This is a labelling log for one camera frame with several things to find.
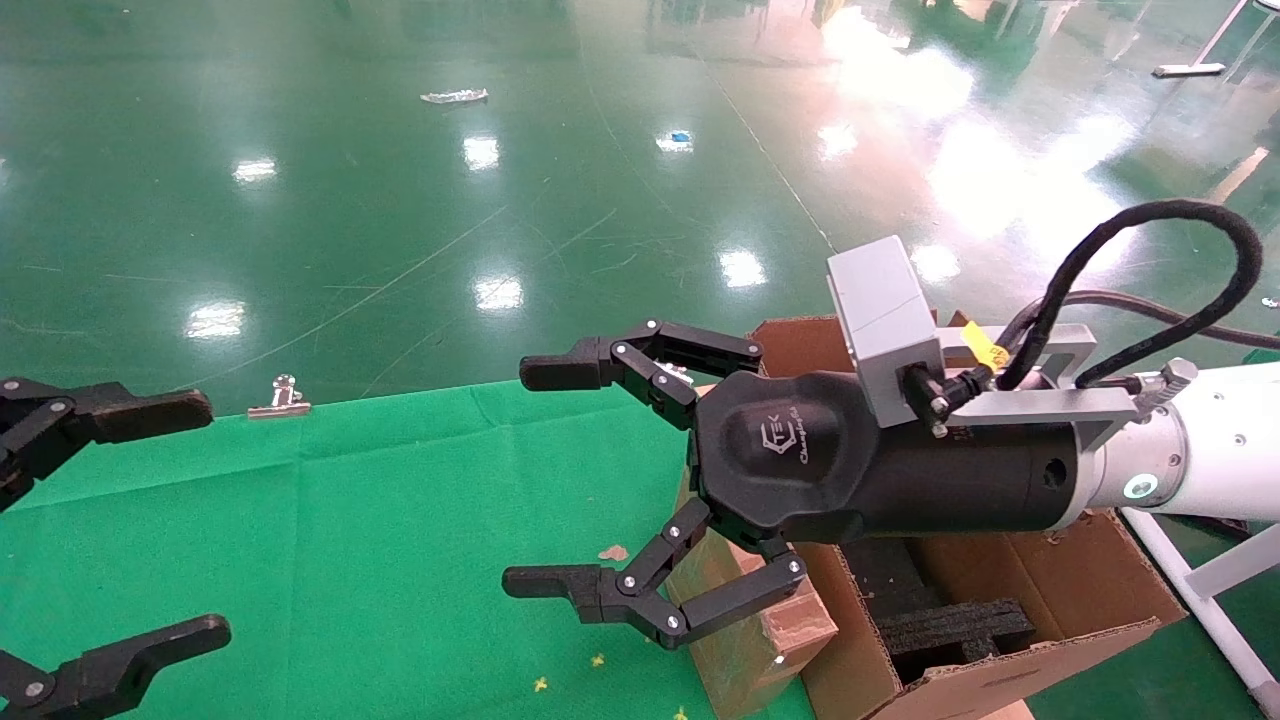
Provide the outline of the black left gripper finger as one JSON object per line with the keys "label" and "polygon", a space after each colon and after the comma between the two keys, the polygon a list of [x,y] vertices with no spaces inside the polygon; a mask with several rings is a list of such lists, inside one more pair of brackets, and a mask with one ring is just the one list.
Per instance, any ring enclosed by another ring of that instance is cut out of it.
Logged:
{"label": "black left gripper finger", "polygon": [[209,427],[198,389],[137,396],[118,382],[61,388],[22,377],[1,387],[1,510],[91,443],[120,445]]}
{"label": "black left gripper finger", "polygon": [[1,652],[3,719],[109,719],[140,706],[165,667],[227,647],[219,614],[159,628],[87,651],[45,671]]}

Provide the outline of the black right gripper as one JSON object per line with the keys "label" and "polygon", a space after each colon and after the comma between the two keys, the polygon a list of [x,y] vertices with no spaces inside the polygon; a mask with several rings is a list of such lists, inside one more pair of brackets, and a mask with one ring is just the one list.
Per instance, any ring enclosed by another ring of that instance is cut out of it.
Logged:
{"label": "black right gripper", "polygon": [[[763,355],[744,337],[646,320],[581,338],[566,354],[522,357],[525,389],[618,386],[673,428],[692,429],[700,498],[685,502],[621,571],[512,566],[502,589],[567,600],[582,624],[627,624],[677,650],[795,594],[806,566],[783,539],[1030,532],[1066,516],[1079,470],[1069,424],[969,427],[942,438],[919,421],[883,428],[852,373],[749,373]],[[699,400],[675,368],[730,377]],[[712,527],[744,548],[765,539],[763,566],[671,601],[663,583]]]}

